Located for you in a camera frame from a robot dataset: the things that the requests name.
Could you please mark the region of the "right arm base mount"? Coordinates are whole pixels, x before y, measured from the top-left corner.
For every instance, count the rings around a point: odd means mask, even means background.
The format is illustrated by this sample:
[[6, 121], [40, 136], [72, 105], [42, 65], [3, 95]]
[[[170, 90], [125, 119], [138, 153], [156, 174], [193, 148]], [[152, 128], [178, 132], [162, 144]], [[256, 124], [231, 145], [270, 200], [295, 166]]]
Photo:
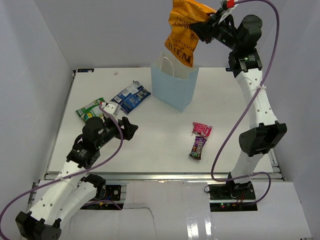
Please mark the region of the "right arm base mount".
[[204, 192], [209, 194], [210, 200], [255, 200], [253, 186], [246, 189], [230, 190], [226, 184], [208, 184]]

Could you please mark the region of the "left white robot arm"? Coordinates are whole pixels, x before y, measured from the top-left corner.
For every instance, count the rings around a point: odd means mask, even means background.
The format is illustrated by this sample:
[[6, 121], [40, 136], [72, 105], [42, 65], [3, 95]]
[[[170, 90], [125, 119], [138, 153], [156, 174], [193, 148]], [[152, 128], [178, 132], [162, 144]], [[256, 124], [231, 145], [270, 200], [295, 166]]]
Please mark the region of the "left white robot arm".
[[100, 149], [112, 139], [131, 140], [139, 127], [127, 117], [92, 117], [85, 122], [66, 157], [62, 170], [40, 200], [15, 218], [27, 240], [57, 240], [62, 228], [90, 200], [101, 200], [106, 180], [87, 171], [100, 157]]

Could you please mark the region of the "green snack bag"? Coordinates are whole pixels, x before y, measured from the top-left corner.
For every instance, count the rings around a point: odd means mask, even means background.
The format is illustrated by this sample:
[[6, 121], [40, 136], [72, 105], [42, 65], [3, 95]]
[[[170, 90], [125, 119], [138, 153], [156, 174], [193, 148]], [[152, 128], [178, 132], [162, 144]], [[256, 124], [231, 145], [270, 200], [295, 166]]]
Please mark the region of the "green snack bag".
[[105, 99], [100, 97], [88, 105], [77, 109], [75, 112], [80, 117], [80, 119], [85, 123], [88, 119], [93, 117], [103, 118], [103, 113], [100, 110], [99, 106], [101, 103], [105, 103]]

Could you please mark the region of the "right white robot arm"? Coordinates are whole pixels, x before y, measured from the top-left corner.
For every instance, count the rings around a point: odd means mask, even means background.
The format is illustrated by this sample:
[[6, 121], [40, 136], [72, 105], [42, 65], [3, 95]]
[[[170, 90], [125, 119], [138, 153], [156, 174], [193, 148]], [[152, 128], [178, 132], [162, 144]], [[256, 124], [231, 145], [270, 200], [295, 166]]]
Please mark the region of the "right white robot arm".
[[221, 10], [207, 21], [190, 25], [202, 42], [209, 44], [216, 40], [231, 50], [228, 56], [229, 71], [233, 73], [247, 105], [242, 115], [249, 117], [249, 129], [239, 135], [240, 155], [225, 179], [226, 195], [233, 200], [251, 187], [257, 164], [287, 132], [287, 125], [278, 121], [271, 108], [264, 85], [267, 73], [263, 72], [256, 49], [262, 26], [262, 20], [250, 14], [235, 27], [233, 17], [229, 15], [223, 18]]

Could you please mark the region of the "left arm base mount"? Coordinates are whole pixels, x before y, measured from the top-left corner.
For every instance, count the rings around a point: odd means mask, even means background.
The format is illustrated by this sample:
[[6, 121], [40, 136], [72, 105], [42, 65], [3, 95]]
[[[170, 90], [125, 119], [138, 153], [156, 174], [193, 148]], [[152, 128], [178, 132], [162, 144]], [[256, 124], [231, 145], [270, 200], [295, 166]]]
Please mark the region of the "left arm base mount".
[[92, 201], [111, 200], [119, 201], [121, 199], [121, 185], [104, 185], [97, 188], [96, 195]]

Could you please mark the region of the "blue snack bag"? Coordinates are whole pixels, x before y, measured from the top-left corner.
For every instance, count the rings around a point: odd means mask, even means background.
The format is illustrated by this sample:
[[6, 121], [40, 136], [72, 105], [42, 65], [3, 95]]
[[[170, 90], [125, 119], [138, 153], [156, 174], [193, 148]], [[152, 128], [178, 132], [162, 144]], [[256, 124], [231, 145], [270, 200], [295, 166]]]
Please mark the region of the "blue snack bag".
[[138, 81], [133, 81], [110, 101], [120, 105], [121, 110], [128, 115], [150, 95], [151, 93]]

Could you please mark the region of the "orange potato chip bag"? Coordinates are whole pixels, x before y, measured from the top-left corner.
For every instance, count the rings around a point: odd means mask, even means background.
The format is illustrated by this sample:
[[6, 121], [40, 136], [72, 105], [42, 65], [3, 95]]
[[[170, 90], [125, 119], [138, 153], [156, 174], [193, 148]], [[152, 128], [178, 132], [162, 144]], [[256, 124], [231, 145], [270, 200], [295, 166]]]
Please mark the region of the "orange potato chip bag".
[[191, 30], [190, 25], [205, 22], [217, 11], [195, 0], [173, 0], [168, 23], [171, 33], [164, 46], [183, 65], [192, 68], [194, 51], [199, 37]]

